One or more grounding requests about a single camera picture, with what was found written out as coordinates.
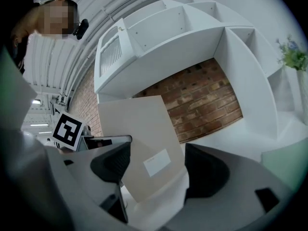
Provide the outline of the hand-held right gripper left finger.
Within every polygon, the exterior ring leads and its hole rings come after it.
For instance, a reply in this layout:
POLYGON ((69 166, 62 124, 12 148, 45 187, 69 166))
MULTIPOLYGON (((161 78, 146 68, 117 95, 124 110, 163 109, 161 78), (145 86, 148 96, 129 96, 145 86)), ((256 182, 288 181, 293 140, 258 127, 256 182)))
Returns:
POLYGON ((46 152, 55 178, 72 187, 77 200, 86 196, 100 209, 127 223, 120 184, 130 163, 130 145, 115 143, 68 154, 46 147, 46 152))

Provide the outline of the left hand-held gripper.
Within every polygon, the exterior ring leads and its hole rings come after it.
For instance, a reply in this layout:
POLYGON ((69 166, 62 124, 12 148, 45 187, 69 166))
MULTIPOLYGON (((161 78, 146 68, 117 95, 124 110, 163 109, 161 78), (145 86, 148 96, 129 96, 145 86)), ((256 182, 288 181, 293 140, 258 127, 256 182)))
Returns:
POLYGON ((86 122, 67 112, 61 112, 52 131, 52 139, 72 151, 78 151, 80 140, 85 137, 88 149, 105 147, 116 143, 132 142, 130 135, 93 137, 86 122))

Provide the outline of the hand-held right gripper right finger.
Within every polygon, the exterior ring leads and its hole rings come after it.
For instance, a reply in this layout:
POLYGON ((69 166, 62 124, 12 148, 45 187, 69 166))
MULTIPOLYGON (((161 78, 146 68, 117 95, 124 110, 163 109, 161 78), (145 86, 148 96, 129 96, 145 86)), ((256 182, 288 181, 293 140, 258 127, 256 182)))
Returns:
POLYGON ((169 231, 261 231, 285 208, 292 190, 259 162, 187 143, 189 186, 169 231))

